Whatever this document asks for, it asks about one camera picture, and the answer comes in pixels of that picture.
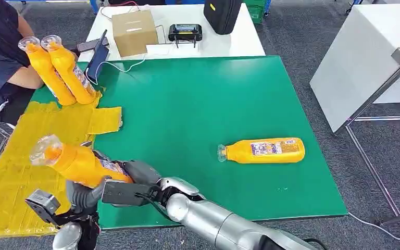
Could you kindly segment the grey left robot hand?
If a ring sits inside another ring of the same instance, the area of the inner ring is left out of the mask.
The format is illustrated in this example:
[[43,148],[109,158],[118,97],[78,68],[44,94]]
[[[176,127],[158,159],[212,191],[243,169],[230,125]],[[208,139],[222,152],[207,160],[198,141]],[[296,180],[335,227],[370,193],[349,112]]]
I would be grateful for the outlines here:
[[95,188],[84,186],[80,183],[66,180],[66,195],[70,204],[80,209],[93,208],[102,198],[106,181],[111,176],[103,176]]

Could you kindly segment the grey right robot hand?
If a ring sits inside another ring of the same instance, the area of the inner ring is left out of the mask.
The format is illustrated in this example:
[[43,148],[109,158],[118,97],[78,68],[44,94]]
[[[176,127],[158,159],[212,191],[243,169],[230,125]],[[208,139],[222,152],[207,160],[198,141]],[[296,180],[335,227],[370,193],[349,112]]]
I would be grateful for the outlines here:
[[72,183],[95,188],[105,179],[125,183],[155,184],[161,175],[149,164],[140,160],[111,160],[102,152],[92,148],[92,142],[80,144],[80,179]]

